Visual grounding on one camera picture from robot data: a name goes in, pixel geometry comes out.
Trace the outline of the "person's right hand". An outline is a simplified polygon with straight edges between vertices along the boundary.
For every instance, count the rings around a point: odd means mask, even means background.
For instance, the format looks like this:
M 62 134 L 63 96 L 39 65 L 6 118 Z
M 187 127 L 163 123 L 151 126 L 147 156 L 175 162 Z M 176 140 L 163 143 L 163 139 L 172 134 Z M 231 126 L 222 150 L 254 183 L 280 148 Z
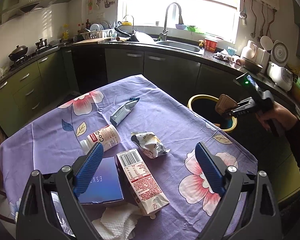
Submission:
M 274 102 L 273 108 L 266 113 L 256 113 L 256 118 L 267 131 L 270 130 L 268 120 L 276 120 L 286 131 L 291 129 L 298 121 L 295 115 L 277 102 Z

